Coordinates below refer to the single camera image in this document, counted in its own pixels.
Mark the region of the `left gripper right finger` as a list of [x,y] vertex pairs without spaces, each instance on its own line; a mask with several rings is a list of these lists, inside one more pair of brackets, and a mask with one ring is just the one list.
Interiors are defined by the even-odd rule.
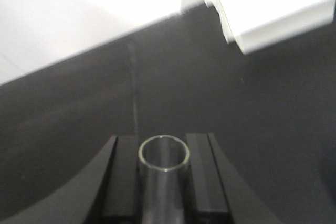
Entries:
[[188,133],[187,223],[278,223],[247,185],[213,133]]

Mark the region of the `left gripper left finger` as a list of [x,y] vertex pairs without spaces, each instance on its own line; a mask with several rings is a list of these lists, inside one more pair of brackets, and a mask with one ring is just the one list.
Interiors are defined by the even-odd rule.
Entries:
[[72,179],[2,223],[137,223],[139,139],[112,136]]

